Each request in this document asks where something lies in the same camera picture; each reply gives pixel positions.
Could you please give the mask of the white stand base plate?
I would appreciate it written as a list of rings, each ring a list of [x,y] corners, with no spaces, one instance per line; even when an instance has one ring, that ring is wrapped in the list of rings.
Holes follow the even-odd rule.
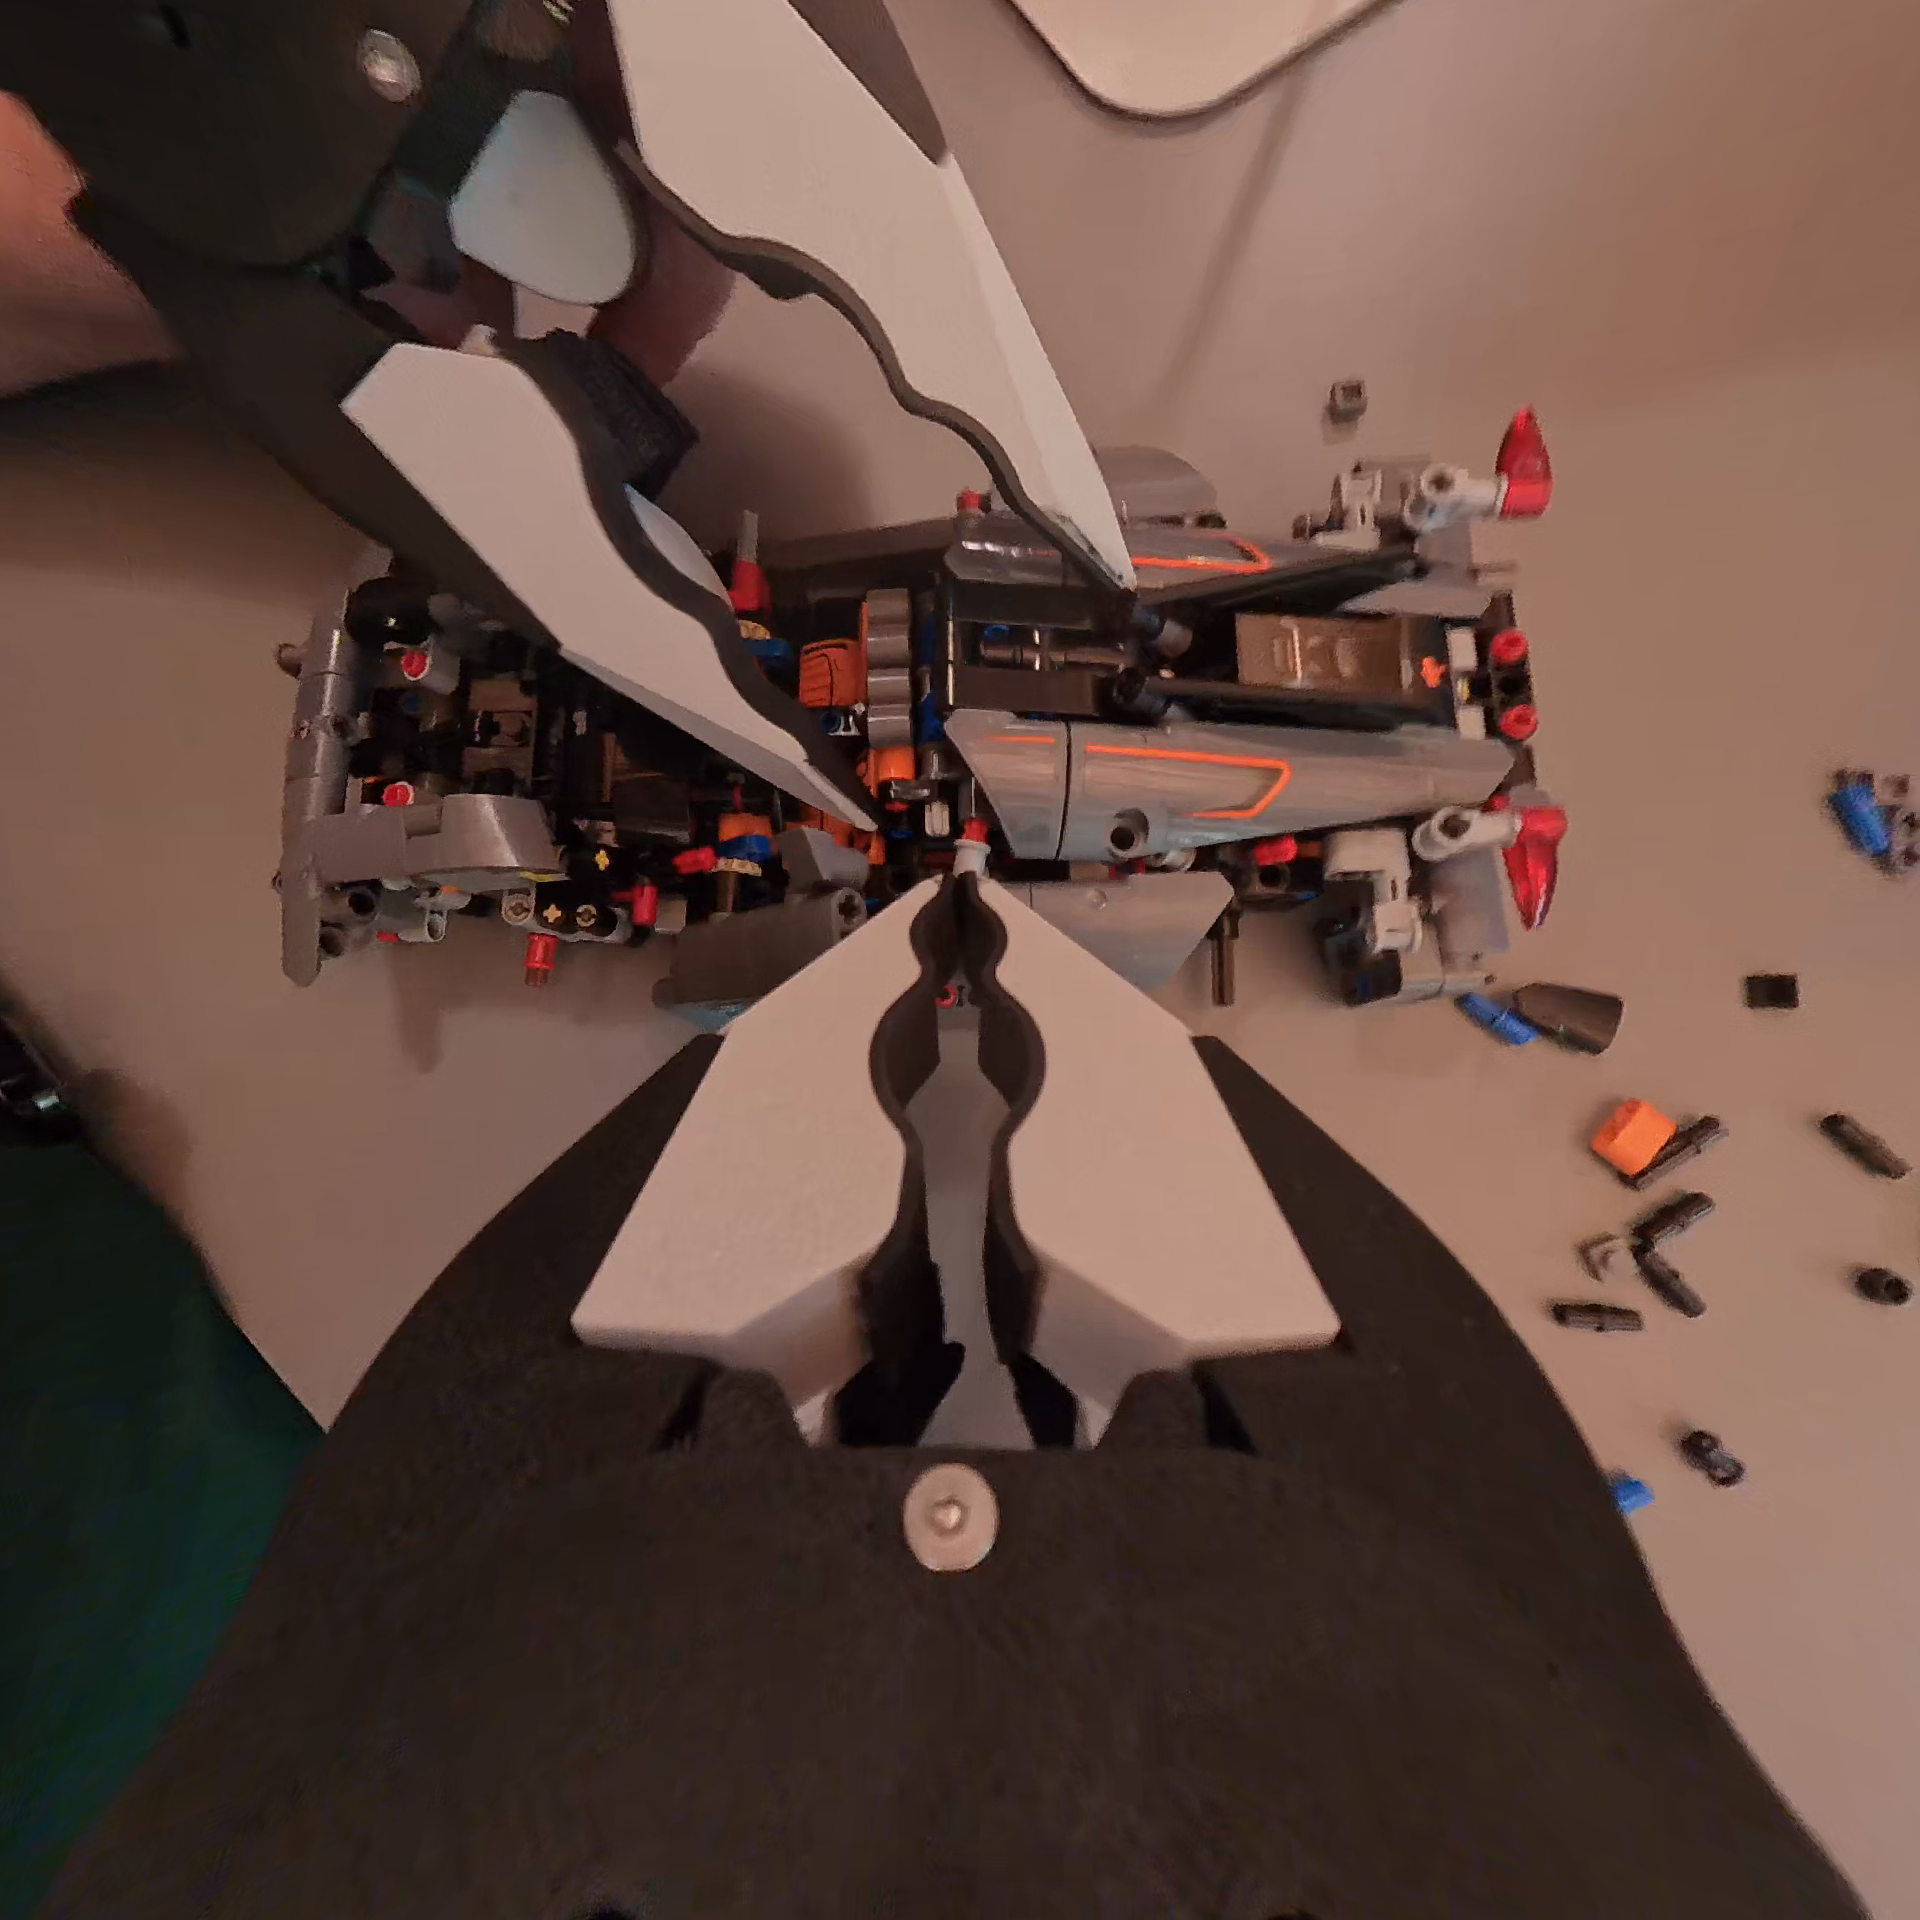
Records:
[[[1250,93],[1391,3],[1012,3],[1093,105],[1186,122]]]

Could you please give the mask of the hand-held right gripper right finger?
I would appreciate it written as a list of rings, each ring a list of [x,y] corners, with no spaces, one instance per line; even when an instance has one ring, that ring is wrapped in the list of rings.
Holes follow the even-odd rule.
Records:
[[[1140,1377],[1313,1354],[1337,1310],[1188,1026],[1005,885],[961,878],[993,1141],[984,1281],[1036,1445]]]

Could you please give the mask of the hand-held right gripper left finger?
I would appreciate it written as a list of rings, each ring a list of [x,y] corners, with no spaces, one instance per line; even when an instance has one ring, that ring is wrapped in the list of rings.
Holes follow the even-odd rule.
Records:
[[[907,1106],[940,1066],[948,882],[927,879],[732,1021],[571,1326],[826,1402],[914,1445],[948,1393]]]

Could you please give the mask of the person's green shirt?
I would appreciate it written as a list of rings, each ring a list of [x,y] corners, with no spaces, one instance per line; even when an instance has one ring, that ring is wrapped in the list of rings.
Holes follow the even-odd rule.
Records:
[[[2,1916],[186,1701],[319,1439],[144,1190],[5,1143]]]

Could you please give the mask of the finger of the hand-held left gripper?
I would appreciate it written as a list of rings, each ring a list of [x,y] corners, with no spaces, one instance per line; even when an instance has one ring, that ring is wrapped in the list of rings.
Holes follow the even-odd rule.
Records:
[[[1095,586],[1136,567],[1089,436],[893,17],[879,3],[611,3],[633,170],[778,298],[827,299]]]
[[[700,547],[620,475],[561,342],[399,342],[343,414],[569,663],[791,801],[875,828],[847,756],[762,674]]]

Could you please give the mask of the grey black lego car chassis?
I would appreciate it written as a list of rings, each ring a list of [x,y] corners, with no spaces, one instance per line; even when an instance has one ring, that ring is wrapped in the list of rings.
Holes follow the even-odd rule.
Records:
[[[791,801],[498,621],[427,599],[399,567],[359,583],[280,657],[297,676],[274,878],[283,974],[306,986],[354,949],[427,947],[458,919],[492,919],[524,937],[536,988],[567,947],[661,945],[657,998],[715,1026],[962,852],[1145,991],[1209,947],[1215,1004],[1235,998],[1250,910],[1306,910],[1346,1005],[1481,991],[1509,923],[1545,923],[1565,838],[1548,910],[1528,921],[1487,810],[1123,867],[1012,860],[929,698],[936,593],[968,495],[1012,514],[965,490],[946,519],[770,551],[743,514],[724,553],[740,637],[851,756],[871,830]]]

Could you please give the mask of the scattered loose lego pieces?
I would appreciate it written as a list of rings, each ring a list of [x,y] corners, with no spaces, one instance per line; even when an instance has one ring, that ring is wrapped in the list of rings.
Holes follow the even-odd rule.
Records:
[[[1847,843],[1881,874],[1905,876],[1916,870],[1916,810],[1911,805],[1911,782],[1905,774],[1840,771],[1831,782],[1826,805]],[[1540,801],[1532,783],[1515,783],[1497,794],[1484,810],[1501,826],[1504,841],[1497,851],[1504,858],[1515,905],[1528,921],[1538,921],[1557,879],[1557,854],[1569,831],[1569,817],[1561,807]],[[1620,1018],[1617,998],[1601,998],[1596,1014],[1576,1011],[1552,1014],[1545,1011],[1545,994],[1548,988],[1530,988],[1513,991],[1511,1002],[1501,1005],[1484,991],[1468,991],[1458,997],[1456,1007],[1504,1044],[1525,1044],[1538,1038],[1552,1038],[1586,1052],[1605,1052],[1612,1044]],[[1849,1113],[1823,1115],[1818,1134],[1872,1178],[1898,1185],[1914,1174],[1914,1165],[1905,1156],[1891,1153],[1879,1135]],[[1605,1115],[1588,1141],[1588,1149],[1620,1187],[1639,1194],[1689,1165],[1721,1139],[1725,1139],[1725,1129],[1715,1115],[1681,1122],[1647,1099],[1632,1097]],[[1580,1259],[1597,1281],[1612,1263],[1632,1262],[1661,1303],[1684,1316],[1700,1316],[1705,1303],[1677,1275],[1665,1254],[1665,1244],[1696,1225],[1707,1212],[1705,1194],[1684,1190],[1647,1214],[1625,1235],[1586,1241]],[[1908,1306],[1916,1295],[1916,1286],[1906,1277],[1884,1266],[1858,1268],[1853,1289],[1858,1298],[1884,1307]],[[1592,1333],[1625,1333],[1641,1326],[1629,1310],[1609,1310],[1603,1303],[1555,1303],[1551,1314],[1561,1329]],[[1687,1466],[1712,1486],[1740,1486],[1745,1477],[1745,1462],[1707,1430],[1684,1433],[1681,1452]]]

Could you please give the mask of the orange-lined grey lego section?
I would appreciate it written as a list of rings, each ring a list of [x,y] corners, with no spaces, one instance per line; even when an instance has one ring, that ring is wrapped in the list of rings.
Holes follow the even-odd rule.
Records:
[[[1154,447],[1121,463],[1136,588],[968,495],[936,593],[940,743],[1023,862],[1123,867],[1489,810],[1540,725],[1530,643],[1473,534],[1535,521],[1532,411],[1489,473],[1355,463],[1288,534],[1247,534]]]

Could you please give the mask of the person's left hand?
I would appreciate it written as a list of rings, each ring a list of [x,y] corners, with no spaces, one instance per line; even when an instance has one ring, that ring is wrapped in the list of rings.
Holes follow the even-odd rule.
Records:
[[[2,398],[168,365],[178,342],[153,305],[73,225],[81,166],[2,93]]]

